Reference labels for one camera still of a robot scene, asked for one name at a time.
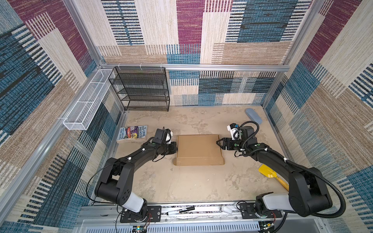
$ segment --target cardboard box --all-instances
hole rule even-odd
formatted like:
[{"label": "cardboard box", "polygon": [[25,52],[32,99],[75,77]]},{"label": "cardboard box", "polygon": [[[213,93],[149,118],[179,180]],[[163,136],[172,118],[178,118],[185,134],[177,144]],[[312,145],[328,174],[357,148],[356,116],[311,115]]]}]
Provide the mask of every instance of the cardboard box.
[{"label": "cardboard box", "polygon": [[216,144],[219,135],[179,135],[176,166],[224,165],[221,148]]}]

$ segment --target wooden handle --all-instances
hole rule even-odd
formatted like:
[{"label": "wooden handle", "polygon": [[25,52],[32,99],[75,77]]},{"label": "wooden handle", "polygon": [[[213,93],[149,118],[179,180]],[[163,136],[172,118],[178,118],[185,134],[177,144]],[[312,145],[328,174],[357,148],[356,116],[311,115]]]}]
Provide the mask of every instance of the wooden handle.
[{"label": "wooden handle", "polygon": [[287,190],[287,191],[289,191],[289,185],[285,182],[285,181],[283,181],[282,179],[280,179],[280,178],[278,178],[278,177],[276,177],[277,178],[277,180],[280,182],[280,184],[282,184],[282,186]]}]

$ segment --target black wire rack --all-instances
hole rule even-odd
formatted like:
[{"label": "black wire rack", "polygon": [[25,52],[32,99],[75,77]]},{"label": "black wire rack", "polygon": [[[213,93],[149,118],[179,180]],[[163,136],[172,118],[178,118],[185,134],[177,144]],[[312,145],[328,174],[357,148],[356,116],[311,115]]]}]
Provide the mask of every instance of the black wire rack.
[{"label": "black wire rack", "polygon": [[168,111],[170,94],[162,67],[114,67],[109,79],[125,110]]}]

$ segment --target yellow spatula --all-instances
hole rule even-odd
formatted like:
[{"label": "yellow spatula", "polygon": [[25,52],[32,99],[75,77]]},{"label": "yellow spatula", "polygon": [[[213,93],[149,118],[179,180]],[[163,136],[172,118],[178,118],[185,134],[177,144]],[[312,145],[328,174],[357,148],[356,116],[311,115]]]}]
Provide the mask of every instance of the yellow spatula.
[{"label": "yellow spatula", "polygon": [[258,171],[267,176],[268,178],[276,178],[278,180],[278,182],[280,182],[280,184],[282,184],[282,186],[287,190],[289,191],[289,185],[287,183],[285,183],[285,181],[283,181],[282,179],[280,179],[278,176],[277,176],[277,173],[275,171],[273,171],[270,167],[262,164],[262,166],[259,167]]}]

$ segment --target whiteboard marker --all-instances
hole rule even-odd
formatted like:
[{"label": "whiteboard marker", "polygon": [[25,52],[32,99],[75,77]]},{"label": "whiteboard marker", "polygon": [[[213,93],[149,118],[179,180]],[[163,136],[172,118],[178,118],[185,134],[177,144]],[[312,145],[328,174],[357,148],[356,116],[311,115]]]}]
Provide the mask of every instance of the whiteboard marker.
[{"label": "whiteboard marker", "polygon": [[179,210],[168,211],[167,215],[179,214],[179,213],[191,211],[191,210],[194,210],[194,209],[195,209],[194,206],[191,206],[191,207],[183,208],[183,209],[179,209]]}]

